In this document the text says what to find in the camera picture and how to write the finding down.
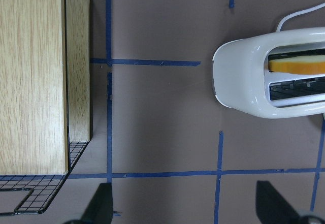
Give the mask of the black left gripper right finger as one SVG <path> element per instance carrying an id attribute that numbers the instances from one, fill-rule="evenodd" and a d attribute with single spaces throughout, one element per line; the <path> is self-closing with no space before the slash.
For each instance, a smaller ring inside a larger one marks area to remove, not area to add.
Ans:
<path id="1" fill-rule="evenodd" d="M 324 223 L 311 212 L 298 212 L 269 181 L 257 181 L 255 211 L 261 223 Z"/>

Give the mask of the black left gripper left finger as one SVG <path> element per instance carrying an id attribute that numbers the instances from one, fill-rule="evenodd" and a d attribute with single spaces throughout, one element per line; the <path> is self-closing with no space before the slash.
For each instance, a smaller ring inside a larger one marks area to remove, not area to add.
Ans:
<path id="1" fill-rule="evenodd" d="M 80 219 L 68 220 L 65 223 L 109 224 L 113 219 L 112 184 L 101 183 Z"/>

